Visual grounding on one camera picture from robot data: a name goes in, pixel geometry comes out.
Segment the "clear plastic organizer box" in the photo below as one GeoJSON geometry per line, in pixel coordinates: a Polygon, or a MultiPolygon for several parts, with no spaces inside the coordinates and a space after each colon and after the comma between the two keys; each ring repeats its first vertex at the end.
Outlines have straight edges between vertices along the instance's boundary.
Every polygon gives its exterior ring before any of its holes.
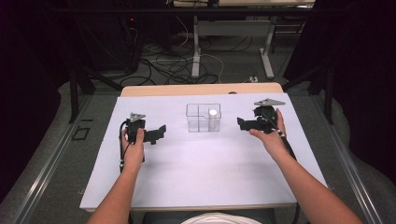
{"type": "Polygon", "coordinates": [[[207,133],[210,109],[218,111],[218,121],[220,127],[221,107],[220,104],[187,104],[186,117],[190,133],[207,133]]]}

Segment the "white table sheet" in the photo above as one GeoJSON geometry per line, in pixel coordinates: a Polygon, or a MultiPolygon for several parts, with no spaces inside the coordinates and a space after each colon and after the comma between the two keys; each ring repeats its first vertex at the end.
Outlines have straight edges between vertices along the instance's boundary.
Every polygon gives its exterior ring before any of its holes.
{"type": "Polygon", "coordinates": [[[145,161],[135,185],[134,210],[275,207],[295,198],[262,142],[239,128],[253,119],[263,93],[120,97],[80,206],[94,209],[120,174],[119,129],[131,113],[143,114],[149,130],[166,128],[156,144],[144,147],[145,161]],[[218,104],[219,130],[192,133],[189,104],[218,104]]]}

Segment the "person's left hand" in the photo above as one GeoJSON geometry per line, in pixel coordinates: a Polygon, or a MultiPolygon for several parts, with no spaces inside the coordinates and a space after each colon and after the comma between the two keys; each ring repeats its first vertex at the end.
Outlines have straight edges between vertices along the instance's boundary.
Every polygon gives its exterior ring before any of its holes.
{"type": "Polygon", "coordinates": [[[141,168],[144,158],[144,130],[139,128],[135,141],[130,144],[126,138],[127,131],[121,133],[122,154],[123,154],[123,170],[124,174],[137,174],[141,168]]]}

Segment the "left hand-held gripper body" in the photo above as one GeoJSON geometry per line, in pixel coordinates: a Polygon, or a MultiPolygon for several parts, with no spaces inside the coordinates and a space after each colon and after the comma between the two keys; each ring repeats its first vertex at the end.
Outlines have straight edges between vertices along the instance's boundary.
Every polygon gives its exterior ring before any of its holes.
{"type": "Polygon", "coordinates": [[[144,129],[146,121],[144,120],[145,115],[131,113],[127,119],[127,140],[129,143],[134,143],[138,129],[144,129]]]}

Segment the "black metal stand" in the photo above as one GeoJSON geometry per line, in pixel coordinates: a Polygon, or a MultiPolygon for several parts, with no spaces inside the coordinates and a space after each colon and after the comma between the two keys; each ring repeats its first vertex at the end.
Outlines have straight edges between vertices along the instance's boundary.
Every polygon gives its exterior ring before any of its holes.
{"type": "Polygon", "coordinates": [[[69,122],[73,123],[79,114],[78,103],[78,89],[81,89],[85,94],[94,94],[95,87],[92,83],[92,77],[105,83],[107,86],[121,91],[123,87],[120,84],[110,80],[109,78],[94,71],[87,65],[80,62],[72,62],[69,69],[69,84],[70,84],[70,101],[71,101],[71,117],[69,122]]]}
{"type": "Polygon", "coordinates": [[[332,96],[333,96],[333,83],[334,83],[334,65],[323,64],[315,66],[308,72],[298,76],[292,81],[288,81],[282,86],[283,91],[289,90],[291,87],[309,79],[313,81],[308,86],[308,93],[310,95],[318,95],[321,90],[325,91],[323,114],[330,124],[332,120],[332,96]]]}

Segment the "grey metal floor rail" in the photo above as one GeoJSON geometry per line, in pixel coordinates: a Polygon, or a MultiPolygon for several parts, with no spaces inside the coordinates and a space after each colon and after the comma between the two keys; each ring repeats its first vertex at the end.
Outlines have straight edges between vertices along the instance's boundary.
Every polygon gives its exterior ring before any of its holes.
{"type": "Polygon", "coordinates": [[[357,199],[360,208],[368,221],[368,224],[383,224],[383,220],[375,209],[371,197],[368,194],[366,187],[361,181],[358,169],[352,160],[349,151],[342,142],[340,136],[336,132],[336,129],[331,125],[328,119],[324,115],[324,104],[321,102],[319,96],[312,96],[311,101],[313,102],[316,110],[319,113],[320,118],[323,120],[324,125],[330,133],[331,139],[335,144],[335,154],[340,161],[341,167],[344,170],[349,186],[353,190],[355,198],[357,199]]]}
{"type": "Polygon", "coordinates": [[[61,103],[32,159],[5,200],[0,224],[83,224],[90,213],[79,207],[97,154],[92,96],[82,98],[70,123],[61,103]]]}

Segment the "white tube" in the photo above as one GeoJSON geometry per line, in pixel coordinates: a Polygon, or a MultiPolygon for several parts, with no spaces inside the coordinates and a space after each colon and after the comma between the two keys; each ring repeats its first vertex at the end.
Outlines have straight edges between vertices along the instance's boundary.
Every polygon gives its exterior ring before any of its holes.
{"type": "Polygon", "coordinates": [[[209,114],[208,130],[210,132],[216,132],[219,129],[218,111],[216,109],[210,109],[208,111],[208,114],[209,114]]]}

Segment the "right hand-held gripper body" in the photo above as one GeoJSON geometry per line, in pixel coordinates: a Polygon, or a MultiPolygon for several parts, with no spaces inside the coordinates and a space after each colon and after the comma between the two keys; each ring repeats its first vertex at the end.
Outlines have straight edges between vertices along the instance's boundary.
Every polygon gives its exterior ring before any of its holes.
{"type": "Polygon", "coordinates": [[[255,102],[256,108],[253,110],[259,129],[265,133],[270,133],[272,130],[277,130],[277,114],[275,105],[284,105],[284,102],[274,99],[264,99],[255,102]]]}

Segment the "person's white shirt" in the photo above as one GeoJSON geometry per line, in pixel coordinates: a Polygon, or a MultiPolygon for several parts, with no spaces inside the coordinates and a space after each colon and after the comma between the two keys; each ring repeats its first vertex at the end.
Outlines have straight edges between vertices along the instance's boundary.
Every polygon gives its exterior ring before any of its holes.
{"type": "Polygon", "coordinates": [[[248,217],[240,217],[224,213],[205,213],[191,217],[181,224],[261,224],[259,221],[248,217]]]}

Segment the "white desk frame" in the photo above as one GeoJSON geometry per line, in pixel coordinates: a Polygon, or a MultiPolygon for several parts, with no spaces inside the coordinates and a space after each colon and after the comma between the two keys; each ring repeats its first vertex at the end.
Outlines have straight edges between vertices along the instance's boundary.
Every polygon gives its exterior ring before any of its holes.
{"type": "MultiPolygon", "coordinates": [[[[316,0],[172,0],[175,7],[232,9],[311,9],[316,0]]],[[[266,20],[247,21],[202,21],[193,17],[194,54],[192,76],[200,73],[200,60],[203,54],[199,45],[200,36],[216,35],[263,35],[265,45],[260,49],[264,73],[268,79],[275,77],[269,60],[269,51],[275,36],[277,16],[267,16],[266,20]]]]}

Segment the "person's right hand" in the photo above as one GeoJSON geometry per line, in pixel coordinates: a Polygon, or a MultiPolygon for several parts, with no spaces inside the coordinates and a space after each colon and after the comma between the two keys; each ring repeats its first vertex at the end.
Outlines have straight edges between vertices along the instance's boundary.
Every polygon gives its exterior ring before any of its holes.
{"type": "Polygon", "coordinates": [[[266,151],[275,162],[279,162],[289,156],[289,152],[277,132],[263,133],[255,129],[251,129],[248,132],[262,141],[266,151]]]}

